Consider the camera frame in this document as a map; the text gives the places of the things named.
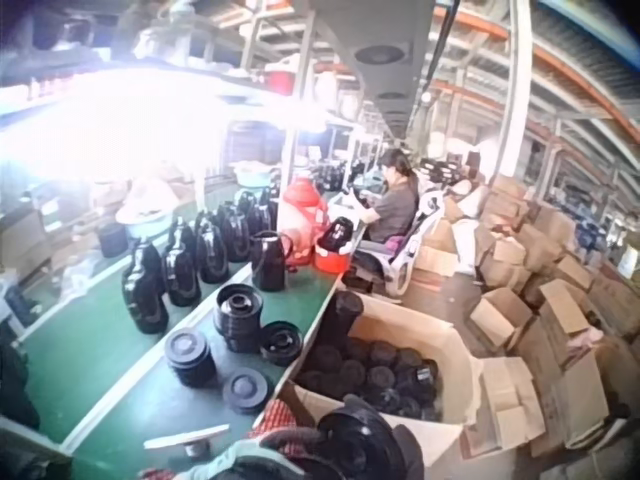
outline workbench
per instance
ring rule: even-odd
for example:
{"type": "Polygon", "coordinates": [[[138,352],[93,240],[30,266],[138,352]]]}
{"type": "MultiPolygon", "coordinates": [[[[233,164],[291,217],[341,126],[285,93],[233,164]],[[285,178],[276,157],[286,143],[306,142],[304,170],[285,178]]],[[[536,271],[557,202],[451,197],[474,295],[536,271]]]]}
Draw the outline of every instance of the workbench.
{"type": "MultiPolygon", "coordinates": [[[[220,192],[210,208],[233,198],[220,192]]],[[[187,219],[191,211],[177,214],[187,219]]],[[[144,335],[131,320],[121,295],[123,259],[108,262],[89,293],[63,305],[24,340],[31,377],[28,392],[41,417],[41,431],[73,455],[74,479],[136,478],[145,468],[182,471],[193,465],[180,446],[145,451],[146,440],[229,424],[213,442],[213,454],[247,433],[260,415],[233,412],[222,400],[222,384],[245,366],[265,374],[273,396],[292,373],[259,355],[229,352],[213,324],[216,292],[221,285],[201,282],[202,301],[193,310],[165,301],[169,331],[195,327],[210,341],[218,370],[218,387],[190,389],[178,382],[164,361],[163,335],[144,335]]],[[[251,267],[230,264],[228,283],[251,283],[251,267]]],[[[286,320],[300,328],[308,344],[339,279],[338,275],[302,267],[287,274],[283,292],[261,292],[262,325],[286,320]]]]}

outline red container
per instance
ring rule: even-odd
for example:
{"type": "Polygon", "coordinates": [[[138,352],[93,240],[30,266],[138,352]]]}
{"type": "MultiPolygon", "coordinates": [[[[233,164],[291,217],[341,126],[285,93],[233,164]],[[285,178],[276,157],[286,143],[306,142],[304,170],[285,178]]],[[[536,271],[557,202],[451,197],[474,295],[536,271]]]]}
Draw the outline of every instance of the red container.
{"type": "Polygon", "coordinates": [[[335,274],[345,273],[351,265],[351,254],[330,252],[316,244],[313,264],[318,270],[322,270],[323,272],[335,274]]]}
{"type": "Polygon", "coordinates": [[[287,265],[309,265],[316,240],[328,227],[327,202],[309,178],[296,178],[278,207],[278,230],[293,241],[287,265]]]}
{"type": "Polygon", "coordinates": [[[266,72],[266,84],[269,90],[281,95],[291,95],[293,85],[296,83],[296,75],[292,72],[274,71],[266,72]]]}

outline glove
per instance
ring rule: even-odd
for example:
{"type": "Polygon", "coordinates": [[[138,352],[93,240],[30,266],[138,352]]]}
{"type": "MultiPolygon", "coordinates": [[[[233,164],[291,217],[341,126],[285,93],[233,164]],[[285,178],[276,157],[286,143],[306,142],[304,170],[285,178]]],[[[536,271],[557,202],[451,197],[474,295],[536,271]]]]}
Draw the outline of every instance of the glove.
{"type": "Polygon", "coordinates": [[[240,440],[207,465],[193,467],[175,480],[215,480],[224,473],[243,470],[276,473],[283,480],[303,480],[305,472],[276,449],[290,442],[313,443],[322,435],[310,428],[283,428],[251,440],[240,440]]]}

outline dark shirt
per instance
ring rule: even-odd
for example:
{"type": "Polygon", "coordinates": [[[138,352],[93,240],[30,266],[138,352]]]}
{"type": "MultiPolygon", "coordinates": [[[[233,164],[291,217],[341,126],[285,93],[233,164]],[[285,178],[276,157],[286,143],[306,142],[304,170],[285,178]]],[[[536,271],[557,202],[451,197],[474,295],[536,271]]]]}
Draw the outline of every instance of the dark shirt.
{"type": "Polygon", "coordinates": [[[418,209],[418,194],[410,183],[399,185],[383,195],[373,209],[380,219],[369,225],[369,238],[384,243],[394,235],[405,235],[418,209]]]}

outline kettle handle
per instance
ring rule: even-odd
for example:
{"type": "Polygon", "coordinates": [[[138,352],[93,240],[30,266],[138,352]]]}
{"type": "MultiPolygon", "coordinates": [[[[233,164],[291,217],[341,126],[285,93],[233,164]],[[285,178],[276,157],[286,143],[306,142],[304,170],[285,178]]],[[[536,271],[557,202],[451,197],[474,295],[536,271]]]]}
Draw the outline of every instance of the kettle handle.
{"type": "Polygon", "coordinates": [[[282,233],[282,232],[278,232],[278,236],[280,237],[286,237],[289,240],[289,251],[287,253],[284,254],[284,258],[285,260],[287,258],[289,258],[291,256],[291,254],[293,253],[293,240],[291,239],[291,237],[289,235],[287,235],[286,233],[282,233]]]}

